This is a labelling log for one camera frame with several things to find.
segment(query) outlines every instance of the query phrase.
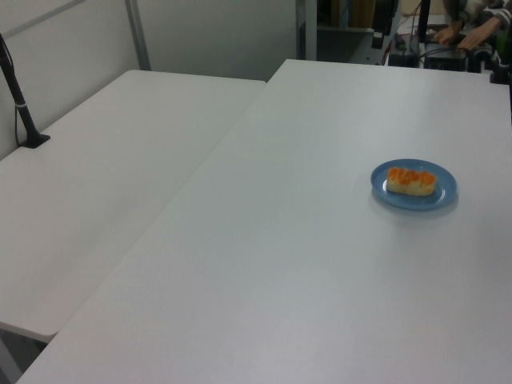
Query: tabletop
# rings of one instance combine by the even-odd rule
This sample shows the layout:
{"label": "tabletop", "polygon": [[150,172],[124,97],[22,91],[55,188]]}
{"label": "tabletop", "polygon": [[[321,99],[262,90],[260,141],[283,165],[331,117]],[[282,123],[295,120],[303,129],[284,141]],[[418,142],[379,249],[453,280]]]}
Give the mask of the tabletop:
{"label": "tabletop", "polygon": [[48,342],[264,82],[129,71],[0,162],[0,327]]}
{"label": "tabletop", "polygon": [[[508,87],[287,61],[20,380],[509,383]],[[393,208],[370,175],[445,167]]]}

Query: sleeve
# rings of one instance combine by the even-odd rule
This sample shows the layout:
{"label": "sleeve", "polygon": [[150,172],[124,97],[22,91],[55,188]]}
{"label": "sleeve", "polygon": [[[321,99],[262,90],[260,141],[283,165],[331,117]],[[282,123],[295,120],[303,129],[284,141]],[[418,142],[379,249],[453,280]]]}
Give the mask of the sleeve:
{"label": "sleeve", "polygon": [[463,25],[473,22],[480,13],[489,5],[489,0],[467,0],[460,1],[461,7],[458,11],[458,19],[462,20]]}
{"label": "sleeve", "polygon": [[510,26],[510,20],[512,19],[512,13],[510,12],[510,8],[512,7],[512,0],[509,0],[505,3],[502,10],[500,10],[497,14],[494,16],[496,18],[499,18],[502,22],[501,29],[502,30],[508,30]]}

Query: bread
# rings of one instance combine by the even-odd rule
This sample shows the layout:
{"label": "bread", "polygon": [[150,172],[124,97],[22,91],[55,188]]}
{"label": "bread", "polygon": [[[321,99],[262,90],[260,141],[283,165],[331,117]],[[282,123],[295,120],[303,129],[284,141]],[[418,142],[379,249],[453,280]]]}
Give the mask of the bread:
{"label": "bread", "polygon": [[434,192],[436,181],[436,177],[426,170],[417,172],[394,166],[387,174],[386,188],[399,194],[428,196]]}

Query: plate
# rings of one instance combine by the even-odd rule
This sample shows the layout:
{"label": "plate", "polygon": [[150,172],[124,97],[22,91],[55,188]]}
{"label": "plate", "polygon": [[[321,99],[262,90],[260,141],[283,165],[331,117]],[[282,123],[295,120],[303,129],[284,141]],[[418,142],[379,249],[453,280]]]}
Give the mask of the plate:
{"label": "plate", "polygon": [[[428,196],[411,196],[388,191],[387,173],[393,166],[418,172],[428,170],[435,174],[438,180],[434,192]],[[454,176],[443,167],[425,160],[400,158],[385,162],[374,169],[370,180],[375,194],[381,200],[405,210],[435,210],[450,204],[457,197],[457,182]]]}

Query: microphone stand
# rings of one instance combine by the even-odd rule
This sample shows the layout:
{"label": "microphone stand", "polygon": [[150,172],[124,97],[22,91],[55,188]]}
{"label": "microphone stand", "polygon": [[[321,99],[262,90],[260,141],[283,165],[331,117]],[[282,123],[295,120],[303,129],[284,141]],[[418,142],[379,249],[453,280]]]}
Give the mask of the microphone stand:
{"label": "microphone stand", "polygon": [[20,146],[27,148],[37,148],[44,142],[50,140],[50,136],[47,134],[40,134],[34,126],[32,117],[30,116],[29,108],[26,106],[25,99],[23,97],[22,90],[19,87],[18,80],[14,74],[14,64],[9,55],[6,42],[4,41],[2,34],[0,34],[0,66],[2,67],[3,75],[6,78],[7,85],[9,86],[10,92],[13,95],[14,104],[22,118],[23,125],[26,130],[26,141],[22,142]]}

